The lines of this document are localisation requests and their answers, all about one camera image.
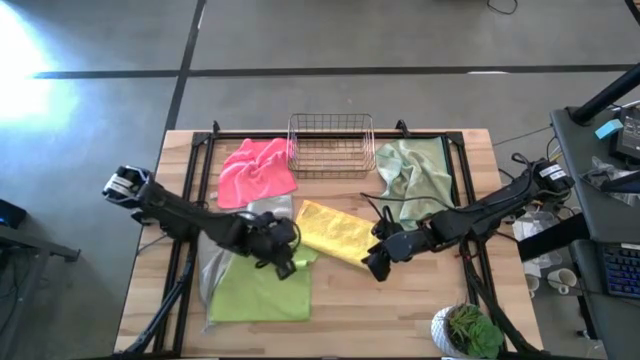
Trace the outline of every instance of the yellow towel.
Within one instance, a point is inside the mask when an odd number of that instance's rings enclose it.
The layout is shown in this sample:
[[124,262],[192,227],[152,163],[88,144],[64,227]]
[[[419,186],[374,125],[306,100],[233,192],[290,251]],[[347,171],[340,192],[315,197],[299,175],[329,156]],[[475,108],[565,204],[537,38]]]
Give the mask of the yellow towel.
[[308,200],[302,203],[296,223],[303,244],[362,268],[366,265],[360,260],[378,243],[371,235],[372,222]]

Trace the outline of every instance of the potted plant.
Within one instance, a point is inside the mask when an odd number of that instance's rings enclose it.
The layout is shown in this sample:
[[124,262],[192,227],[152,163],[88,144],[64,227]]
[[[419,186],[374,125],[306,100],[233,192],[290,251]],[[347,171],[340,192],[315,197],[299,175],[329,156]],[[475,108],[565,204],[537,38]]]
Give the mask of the potted plant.
[[431,335],[442,352],[457,358],[495,359],[504,341],[491,319],[469,304],[440,310],[431,321]]

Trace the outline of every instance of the pink towel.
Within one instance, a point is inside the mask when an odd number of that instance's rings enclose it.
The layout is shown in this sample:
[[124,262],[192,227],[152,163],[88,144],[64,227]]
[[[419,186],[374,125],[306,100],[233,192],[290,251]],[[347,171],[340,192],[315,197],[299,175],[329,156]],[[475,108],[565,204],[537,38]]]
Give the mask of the pink towel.
[[239,208],[254,200],[294,191],[296,182],[287,167],[287,143],[286,139],[245,139],[222,165],[218,206]]

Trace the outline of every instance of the green towel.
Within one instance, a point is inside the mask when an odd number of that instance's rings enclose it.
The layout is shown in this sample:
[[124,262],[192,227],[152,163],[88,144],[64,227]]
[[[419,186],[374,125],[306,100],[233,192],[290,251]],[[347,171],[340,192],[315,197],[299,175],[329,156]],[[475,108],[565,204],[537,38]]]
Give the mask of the green towel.
[[[387,183],[383,197],[433,196],[453,206],[451,176],[440,138],[404,139],[385,144],[376,152],[376,165]],[[415,229],[417,220],[444,209],[432,200],[381,201],[380,204],[391,208],[394,220],[405,230]]]
[[297,271],[278,280],[273,265],[256,269],[256,259],[234,255],[213,293],[211,322],[303,321],[311,316],[310,264],[318,254],[300,245],[293,260]]

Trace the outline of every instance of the succulent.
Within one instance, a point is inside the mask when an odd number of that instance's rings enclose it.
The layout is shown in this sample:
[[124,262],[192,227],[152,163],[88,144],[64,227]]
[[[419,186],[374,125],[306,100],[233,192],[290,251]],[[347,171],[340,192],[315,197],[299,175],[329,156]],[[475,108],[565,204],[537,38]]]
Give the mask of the succulent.
[[475,305],[461,305],[448,318],[449,334],[454,344],[467,355],[495,359],[504,338],[500,329]]

